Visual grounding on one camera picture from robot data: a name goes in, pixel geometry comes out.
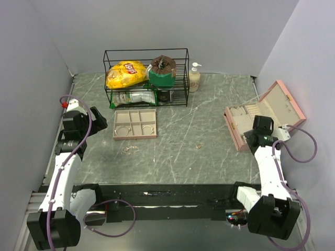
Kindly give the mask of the dark tin can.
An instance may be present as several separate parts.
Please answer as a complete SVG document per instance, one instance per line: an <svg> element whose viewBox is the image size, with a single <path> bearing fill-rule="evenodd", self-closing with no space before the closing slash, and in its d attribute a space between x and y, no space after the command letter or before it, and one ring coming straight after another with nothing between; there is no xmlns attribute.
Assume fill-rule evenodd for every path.
<svg viewBox="0 0 335 251"><path fill-rule="evenodd" d="M174 90L169 88L158 88L157 98L160 103L171 103L173 101Z"/></svg>

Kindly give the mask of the brown green wrapped package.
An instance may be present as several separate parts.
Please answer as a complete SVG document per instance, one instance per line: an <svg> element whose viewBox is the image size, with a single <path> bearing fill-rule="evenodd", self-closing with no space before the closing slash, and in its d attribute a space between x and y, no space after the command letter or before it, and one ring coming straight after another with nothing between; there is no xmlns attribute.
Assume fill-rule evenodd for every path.
<svg viewBox="0 0 335 251"><path fill-rule="evenodd" d="M157 88L173 87L176 79L176 62L161 55L151 61L146 69L149 83Z"/></svg>

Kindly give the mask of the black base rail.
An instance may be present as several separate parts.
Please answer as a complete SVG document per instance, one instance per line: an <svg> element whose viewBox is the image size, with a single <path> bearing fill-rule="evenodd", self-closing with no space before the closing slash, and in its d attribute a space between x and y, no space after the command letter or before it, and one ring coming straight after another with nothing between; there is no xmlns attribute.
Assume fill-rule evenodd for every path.
<svg viewBox="0 0 335 251"><path fill-rule="evenodd" d="M108 223L141 220L210 219L224 221L243 206L233 184L104 184L89 212L104 212Z"/></svg>

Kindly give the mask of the white green snack bag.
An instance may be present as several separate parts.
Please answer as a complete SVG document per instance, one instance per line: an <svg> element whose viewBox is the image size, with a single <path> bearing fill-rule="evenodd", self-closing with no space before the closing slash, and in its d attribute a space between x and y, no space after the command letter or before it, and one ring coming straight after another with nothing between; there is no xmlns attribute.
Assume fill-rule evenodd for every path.
<svg viewBox="0 0 335 251"><path fill-rule="evenodd" d="M150 105L157 105L156 94L154 91L144 92L114 92L111 93L110 109L115 109L121 105L147 103Z"/></svg>

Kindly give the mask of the yellow Lays chips bag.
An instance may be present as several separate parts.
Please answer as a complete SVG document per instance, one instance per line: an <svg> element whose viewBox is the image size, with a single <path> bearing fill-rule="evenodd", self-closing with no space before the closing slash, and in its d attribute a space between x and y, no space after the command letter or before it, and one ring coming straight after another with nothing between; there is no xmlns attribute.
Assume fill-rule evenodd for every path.
<svg viewBox="0 0 335 251"><path fill-rule="evenodd" d="M120 89L147 81L146 67L140 61L120 61L106 75L109 89Z"/></svg>

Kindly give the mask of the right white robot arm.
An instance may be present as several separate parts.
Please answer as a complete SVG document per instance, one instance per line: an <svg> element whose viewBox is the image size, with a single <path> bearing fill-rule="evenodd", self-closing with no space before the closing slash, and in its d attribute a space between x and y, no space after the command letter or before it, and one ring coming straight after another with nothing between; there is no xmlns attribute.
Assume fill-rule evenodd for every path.
<svg viewBox="0 0 335 251"><path fill-rule="evenodd" d="M291 138L289 131L276 128L271 117L255 116L244 136L258 164L261 190L241 185L229 195L229 203L237 209L244 206L251 233L286 240L300 214L299 203L283 186L280 142Z"/></svg>

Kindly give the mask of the cream pump lotion bottle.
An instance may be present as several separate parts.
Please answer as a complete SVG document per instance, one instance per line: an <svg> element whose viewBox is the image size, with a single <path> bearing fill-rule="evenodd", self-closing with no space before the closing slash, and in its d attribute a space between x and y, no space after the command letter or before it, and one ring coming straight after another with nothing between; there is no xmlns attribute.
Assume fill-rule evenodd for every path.
<svg viewBox="0 0 335 251"><path fill-rule="evenodd" d="M198 64L196 62L192 63L192 68L189 71L189 92L194 93L198 90L199 81L200 81L200 72L198 71L198 67L201 66L201 64Z"/></svg>

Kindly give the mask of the pink jewelry tray insert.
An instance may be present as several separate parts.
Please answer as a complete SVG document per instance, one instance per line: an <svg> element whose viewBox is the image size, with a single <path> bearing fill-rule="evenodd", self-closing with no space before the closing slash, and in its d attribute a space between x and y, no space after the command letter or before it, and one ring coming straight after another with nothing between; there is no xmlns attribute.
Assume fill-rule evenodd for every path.
<svg viewBox="0 0 335 251"><path fill-rule="evenodd" d="M141 140L157 138L156 109L116 110L113 139Z"/></svg>

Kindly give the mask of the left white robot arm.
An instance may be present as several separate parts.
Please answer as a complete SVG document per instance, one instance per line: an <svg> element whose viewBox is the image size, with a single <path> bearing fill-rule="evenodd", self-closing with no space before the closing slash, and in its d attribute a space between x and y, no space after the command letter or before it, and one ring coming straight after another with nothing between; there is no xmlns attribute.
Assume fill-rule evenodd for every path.
<svg viewBox="0 0 335 251"><path fill-rule="evenodd" d="M72 197L74 180L87 148L86 139L108 127L96 107L90 111L69 107L62 117L55 147L55 166L47 194L27 226L37 250L66 248L79 243L86 212L103 206L98 184L81 185Z"/></svg>

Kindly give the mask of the pink jewelry box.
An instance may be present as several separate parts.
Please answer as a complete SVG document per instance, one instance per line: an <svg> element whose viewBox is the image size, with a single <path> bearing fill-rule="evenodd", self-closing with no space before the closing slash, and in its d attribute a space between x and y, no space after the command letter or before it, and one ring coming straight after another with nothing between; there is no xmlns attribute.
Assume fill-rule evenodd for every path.
<svg viewBox="0 0 335 251"><path fill-rule="evenodd" d="M249 149L244 133L252 129L255 116L271 117L277 128L285 124L298 126L306 120L284 83L276 80L259 100L225 108L224 119L237 151Z"/></svg>

